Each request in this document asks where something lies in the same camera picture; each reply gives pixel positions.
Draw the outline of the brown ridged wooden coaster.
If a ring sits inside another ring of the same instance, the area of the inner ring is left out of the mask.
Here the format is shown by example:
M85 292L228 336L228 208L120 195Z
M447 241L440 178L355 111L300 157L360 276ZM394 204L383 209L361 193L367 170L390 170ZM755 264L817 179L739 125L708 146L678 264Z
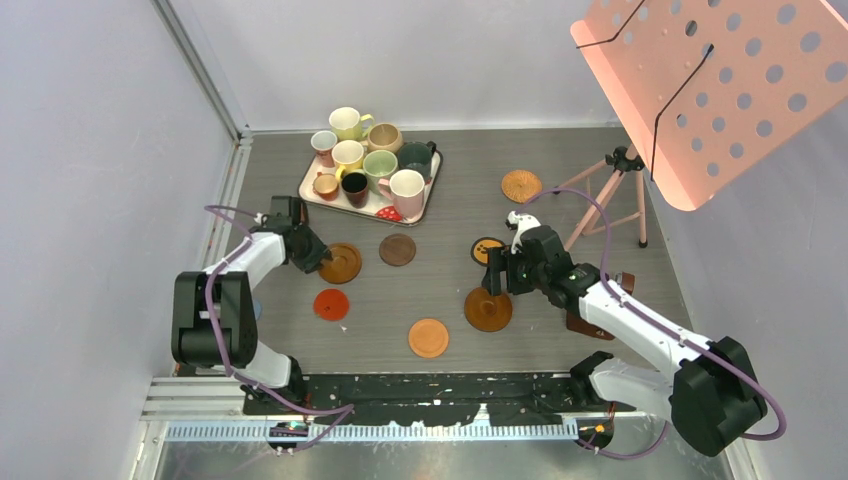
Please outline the brown ridged wooden coaster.
M333 243L328 246L330 259L324 259L318 270L320 277L330 284L352 281L362 268L359 250L350 243Z

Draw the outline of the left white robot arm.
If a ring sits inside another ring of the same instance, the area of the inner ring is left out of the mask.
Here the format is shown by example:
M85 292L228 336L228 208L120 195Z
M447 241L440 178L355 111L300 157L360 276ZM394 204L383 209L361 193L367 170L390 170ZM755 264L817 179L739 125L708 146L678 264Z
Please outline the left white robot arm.
M268 396L284 414L298 412L307 398L296 359L259 339L253 291L274 269L292 265L305 274L330 260L327 245L309 225L298 196L274 196L269 211L252 214L255 226L235 219L235 207L207 211L238 228L238 246L202 271L180 273L174 284L171 351L183 365L209 368L241 381L248 392Z

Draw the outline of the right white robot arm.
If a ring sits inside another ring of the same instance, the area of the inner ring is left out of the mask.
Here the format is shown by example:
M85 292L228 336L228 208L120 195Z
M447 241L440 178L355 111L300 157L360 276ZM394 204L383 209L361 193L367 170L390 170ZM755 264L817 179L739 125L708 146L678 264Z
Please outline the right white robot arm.
M540 292L568 319L604 330L646 359L636 367L597 351L572 367L571 397L584 410L616 402L670 423L695 451L714 457L769 412L748 353L676 327L635 300L608 274L576 263L547 225L488 247L482 288L491 296Z

